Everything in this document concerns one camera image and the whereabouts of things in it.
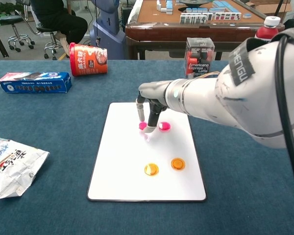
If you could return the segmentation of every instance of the person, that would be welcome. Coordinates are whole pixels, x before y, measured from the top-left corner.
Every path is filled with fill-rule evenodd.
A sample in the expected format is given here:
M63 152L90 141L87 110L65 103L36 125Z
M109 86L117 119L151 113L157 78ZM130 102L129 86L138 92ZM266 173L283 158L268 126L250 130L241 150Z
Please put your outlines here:
M43 27L58 31L55 37L69 56L70 43L79 43L83 39L88 28L87 21L73 11L69 14L62 0L30 0L30 4Z

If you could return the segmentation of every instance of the blue tablecloth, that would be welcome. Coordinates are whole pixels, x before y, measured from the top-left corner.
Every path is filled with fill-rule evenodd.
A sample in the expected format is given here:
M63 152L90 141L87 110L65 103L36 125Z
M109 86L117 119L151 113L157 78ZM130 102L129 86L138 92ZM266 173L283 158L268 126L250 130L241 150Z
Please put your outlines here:
M214 62L220 71L226 62ZM6 72L70 71L68 61L0 61ZM50 156L22 197L0 199L0 235L294 235L286 150L190 118L207 189L203 203L90 202L86 193L108 105L134 101L143 82L183 77L181 61L109 61L67 94L6 94L0 137Z

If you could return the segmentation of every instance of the bottle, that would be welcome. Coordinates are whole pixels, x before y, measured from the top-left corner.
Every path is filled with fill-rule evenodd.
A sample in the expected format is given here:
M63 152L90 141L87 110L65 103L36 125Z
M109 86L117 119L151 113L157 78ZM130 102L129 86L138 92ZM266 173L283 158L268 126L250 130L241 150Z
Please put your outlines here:
M271 39L279 33L276 27L279 25L280 20L280 17L277 16L267 16L264 21L264 26L257 30L255 38L270 42Z

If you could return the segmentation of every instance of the chair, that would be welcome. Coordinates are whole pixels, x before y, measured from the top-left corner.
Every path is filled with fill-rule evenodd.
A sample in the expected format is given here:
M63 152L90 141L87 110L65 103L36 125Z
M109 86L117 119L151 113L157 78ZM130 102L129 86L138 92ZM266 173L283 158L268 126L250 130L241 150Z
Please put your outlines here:
M28 18L27 18L27 7L30 6L30 0L16 0L17 3L24 5L24 14L25 14L25 18L22 16L22 14L15 10L15 12L22 18L22 20L27 24L27 26L29 27L30 31L35 34L35 35L39 35L41 33L50 33L50 37L51 37L51 42L46 43L45 48L44 48L44 58L48 59L49 56L47 54L47 50L51 50L52 53L52 59L53 60L57 60L57 58L55 57L55 53L56 53L56 49L62 48L60 42L57 42L57 39L55 38L55 35L53 32L57 31L54 28L46 28L44 27L41 23L38 23L36 25L36 29L38 30L38 32L34 32L34 30L31 28L31 26L29 25L29 23L27 22Z
M21 46L24 46L24 42L27 42L28 47L30 49L34 49L34 45L35 42L33 40L31 40L31 38L27 35L27 34L19 34L18 30L16 29L16 26L14 24L22 22L23 19L20 16L4 16L4 17L0 17L0 24L10 24L12 25L13 31L14 31L14 36L9 37L8 39L8 44L9 44L9 48L11 50L20 52L21 49L17 47L16 42L19 42L19 44Z

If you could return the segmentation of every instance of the pink disc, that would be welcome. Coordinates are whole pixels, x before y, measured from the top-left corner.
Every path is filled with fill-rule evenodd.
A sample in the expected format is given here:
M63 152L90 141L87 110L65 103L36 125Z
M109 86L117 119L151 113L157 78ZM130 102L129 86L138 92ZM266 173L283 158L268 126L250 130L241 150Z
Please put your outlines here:
M139 129L144 130L144 128L147 127L147 123L142 121L141 123L139 123Z
M161 123L159 124L159 129L160 129L161 131L169 131L170 128L171 128L170 124L169 124L168 122L166 122L166 121L161 122Z

